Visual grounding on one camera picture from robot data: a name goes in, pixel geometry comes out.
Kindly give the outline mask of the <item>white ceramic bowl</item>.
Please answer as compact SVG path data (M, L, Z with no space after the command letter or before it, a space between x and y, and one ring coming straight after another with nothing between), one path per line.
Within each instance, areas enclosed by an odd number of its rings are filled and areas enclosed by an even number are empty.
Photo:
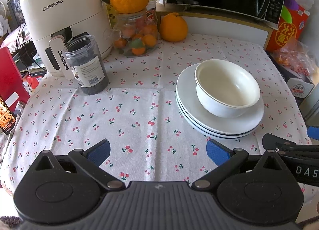
M244 68L225 60L206 60L194 73L200 104L221 118L236 118L260 99L260 87Z

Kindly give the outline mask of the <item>white ceramic plate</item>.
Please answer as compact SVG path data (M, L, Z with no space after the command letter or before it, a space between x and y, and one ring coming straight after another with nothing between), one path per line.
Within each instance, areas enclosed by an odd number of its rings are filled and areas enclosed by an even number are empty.
M257 81L225 60L207 60L184 69L176 83L176 97L194 125L222 136L249 134L264 115Z

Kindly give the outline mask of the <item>white plate middle stack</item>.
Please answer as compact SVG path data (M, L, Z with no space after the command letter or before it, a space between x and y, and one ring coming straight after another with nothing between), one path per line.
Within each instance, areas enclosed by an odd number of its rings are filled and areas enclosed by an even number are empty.
M249 135L258 127L264 115L264 102L262 97L260 97L256 105L251 107L249 111L247 111L240 117L227 119L219 118L211 114L210 119L212 119L213 122L215 122L217 125L222 126L223 129L240 129L242 131L240 133L221 133L218 132L216 129L213 129L201 122L198 122L193 117L191 117L191 115L185 110L185 108L180 103L178 94L175 94L175 99L177 106L183 114L185 120L197 131L201 132L202 134L212 136L214 138L236 139Z

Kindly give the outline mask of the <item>white plate stack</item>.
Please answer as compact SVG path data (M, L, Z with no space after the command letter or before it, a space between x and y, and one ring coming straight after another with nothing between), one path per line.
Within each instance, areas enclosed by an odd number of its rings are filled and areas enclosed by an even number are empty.
M203 126L201 126L194 119L192 119L189 115L187 115L186 111L184 110L183 107L181 107L179 102L177 102L177 106L179 108L179 111L181 112L181 114L183 115L185 120L187 121L187 123L190 126L192 126L192 128L194 128L196 131L202 133L203 135L210 136L214 139L239 139L239 138L243 138L245 136L250 135L255 130L255 129L253 129L251 131L248 131L246 133L239 134L239 135L224 135L224 134L216 133L216 132L210 131L208 129L204 129Z
M249 111L247 111L240 117L227 119L219 118L211 114L210 119L212 119L213 122L215 122L217 125L222 126L223 129L240 129L242 131L240 133L221 133L218 132L216 129L213 129L201 122L198 122L193 117L191 117L191 115L185 110L185 108L180 103L178 94L175 94L175 99L177 106L183 114L185 120L197 131L201 132L202 134L212 136L214 138L236 139L249 135L258 127L264 115L264 102L262 97L260 97L256 105L251 107Z

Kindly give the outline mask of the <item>white plate bottom stack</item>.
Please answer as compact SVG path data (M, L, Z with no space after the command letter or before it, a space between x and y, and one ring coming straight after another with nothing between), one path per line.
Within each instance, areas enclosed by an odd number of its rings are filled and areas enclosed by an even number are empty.
M183 107L181 107L179 102L177 102L177 106L179 108L179 111L181 112L181 114L183 115L185 120L187 121L187 123L190 126L192 126L192 128L194 128L196 131L202 133L203 135L210 136L214 139L239 139L239 138L243 138L245 136L250 135L255 130L255 129L253 129L251 131L248 131L246 133L239 134L239 135L224 135L224 134L216 133L216 132L210 131L208 129L204 129L203 126L201 126L194 119L192 119L189 115L187 115L186 111L184 110Z

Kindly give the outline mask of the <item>Ganten water carton box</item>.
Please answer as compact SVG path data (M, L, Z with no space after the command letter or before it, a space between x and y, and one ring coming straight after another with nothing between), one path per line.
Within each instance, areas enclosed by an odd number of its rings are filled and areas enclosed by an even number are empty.
M271 53L266 51L270 60L274 63L275 67L278 69L279 73L282 75L284 81L288 85L290 92L294 96L297 105L301 105L303 100L311 93L315 85L309 76L303 74L298 74L291 70L278 64L275 59L271 56Z

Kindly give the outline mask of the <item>cherry print tablecloth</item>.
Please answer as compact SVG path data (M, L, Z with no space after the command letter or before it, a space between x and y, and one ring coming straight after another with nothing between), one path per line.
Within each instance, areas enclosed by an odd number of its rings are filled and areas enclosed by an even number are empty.
M26 104L15 130L1 136L1 184L12 194L37 155L87 149L108 139L111 152L102 169L125 183L193 182L215 168L207 157L207 135L193 129L176 105L179 74L208 59L238 64L257 80L264 117L251 135L223 140L261 154L262 137L271 133L297 144L310 138L295 98L262 46L230 38L188 35L178 43L160 41L145 57L117 52L105 61L106 90L88 96L74 80L45 75Z

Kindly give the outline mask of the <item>plastic bag of oranges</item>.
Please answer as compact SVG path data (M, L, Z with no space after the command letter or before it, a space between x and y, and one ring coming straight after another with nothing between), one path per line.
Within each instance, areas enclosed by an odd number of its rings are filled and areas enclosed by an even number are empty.
M310 76L316 72L315 56L308 46L295 38L290 38L283 47L271 53L271 56L277 64L298 74Z

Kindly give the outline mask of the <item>smartphone with lit screen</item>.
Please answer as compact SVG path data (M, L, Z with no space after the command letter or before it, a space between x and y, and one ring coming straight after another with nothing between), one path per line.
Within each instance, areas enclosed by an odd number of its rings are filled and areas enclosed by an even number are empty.
M15 126L16 118L2 98L0 102L0 127L6 135L9 135Z

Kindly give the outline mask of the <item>clear jar black contents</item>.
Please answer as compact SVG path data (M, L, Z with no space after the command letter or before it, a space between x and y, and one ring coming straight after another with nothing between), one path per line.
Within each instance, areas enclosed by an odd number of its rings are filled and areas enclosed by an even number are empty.
M94 95L108 86L109 78L94 36L77 37L66 44L63 54L84 94Z

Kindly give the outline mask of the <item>red plastic stool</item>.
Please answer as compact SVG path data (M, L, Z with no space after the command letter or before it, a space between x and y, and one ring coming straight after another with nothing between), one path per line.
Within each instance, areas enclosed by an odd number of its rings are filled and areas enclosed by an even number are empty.
M0 90L3 100L7 100L13 93L17 93L18 99L13 102L9 109L13 112L19 101L26 104L30 95L23 86L23 80L18 68L7 47L1 48L1 74Z

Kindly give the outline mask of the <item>red gift box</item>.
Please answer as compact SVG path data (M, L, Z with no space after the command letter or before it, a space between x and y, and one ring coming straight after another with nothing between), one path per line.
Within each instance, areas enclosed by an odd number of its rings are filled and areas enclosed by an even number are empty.
M290 38L298 40L309 16L310 13L295 1L284 4L278 29L273 30L266 51L282 48Z

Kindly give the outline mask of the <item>glass jar of tangerines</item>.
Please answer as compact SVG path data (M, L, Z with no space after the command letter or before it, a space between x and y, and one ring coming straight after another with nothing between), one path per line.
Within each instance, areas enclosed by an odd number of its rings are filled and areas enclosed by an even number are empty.
M155 17L146 9L132 14L118 14L113 28L104 31L114 49L125 57L140 57L150 53L158 43Z

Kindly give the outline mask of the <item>wooden white shelf stand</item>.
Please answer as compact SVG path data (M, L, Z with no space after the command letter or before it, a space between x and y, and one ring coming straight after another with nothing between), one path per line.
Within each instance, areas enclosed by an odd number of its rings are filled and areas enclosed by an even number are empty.
M188 32L237 39L267 47L273 30L255 22L212 14L179 13L188 24Z

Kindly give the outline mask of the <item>large orange on table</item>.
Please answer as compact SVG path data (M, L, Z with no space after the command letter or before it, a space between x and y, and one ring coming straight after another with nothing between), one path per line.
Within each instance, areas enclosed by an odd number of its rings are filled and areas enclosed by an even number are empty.
M188 24L179 13L172 12L161 19L159 33L165 41L180 42L188 35Z

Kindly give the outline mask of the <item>white Changhong air fryer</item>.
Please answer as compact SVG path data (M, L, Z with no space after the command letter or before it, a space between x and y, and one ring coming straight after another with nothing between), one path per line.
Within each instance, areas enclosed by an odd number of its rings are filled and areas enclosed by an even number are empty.
M104 32L110 28L101 0L20 0L23 16L35 48L56 77L74 78L63 48L83 35L95 37L101 57L112 49Z

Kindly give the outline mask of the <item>picture frame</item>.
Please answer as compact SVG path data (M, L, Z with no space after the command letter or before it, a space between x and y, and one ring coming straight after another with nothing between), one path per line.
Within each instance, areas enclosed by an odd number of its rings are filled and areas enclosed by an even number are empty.
M22 23L24 23L25 21L20 5L20 0L7 0L7 5L14 26L18 27Z

